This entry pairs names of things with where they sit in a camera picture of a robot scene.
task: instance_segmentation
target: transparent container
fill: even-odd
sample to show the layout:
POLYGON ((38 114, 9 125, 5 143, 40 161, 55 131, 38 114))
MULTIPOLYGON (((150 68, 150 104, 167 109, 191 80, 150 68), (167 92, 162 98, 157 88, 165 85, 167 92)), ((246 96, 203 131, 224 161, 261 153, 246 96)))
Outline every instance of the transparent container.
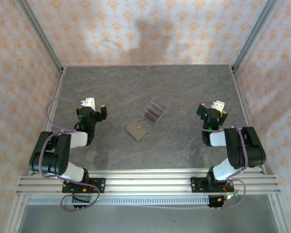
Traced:
POLYGON ((153 99, 146 105, 141 115, 151 124, 157 125, 166 115, 167 110, 167 105, 160 103, 157 99, 153 99))

